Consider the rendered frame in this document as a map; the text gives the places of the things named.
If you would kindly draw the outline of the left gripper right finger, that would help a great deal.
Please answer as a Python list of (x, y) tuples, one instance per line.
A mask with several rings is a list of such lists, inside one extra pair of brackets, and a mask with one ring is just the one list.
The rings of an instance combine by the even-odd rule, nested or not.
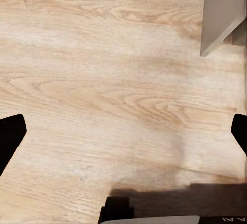
[(235, 114), (232, 121), (231, 133), (247, 155), (247, 116)]

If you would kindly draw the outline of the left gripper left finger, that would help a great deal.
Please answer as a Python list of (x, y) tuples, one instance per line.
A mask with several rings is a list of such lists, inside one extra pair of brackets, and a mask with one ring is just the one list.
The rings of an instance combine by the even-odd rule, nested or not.
[(26, 133), (22, 114), (0, 119), (0, 176)]

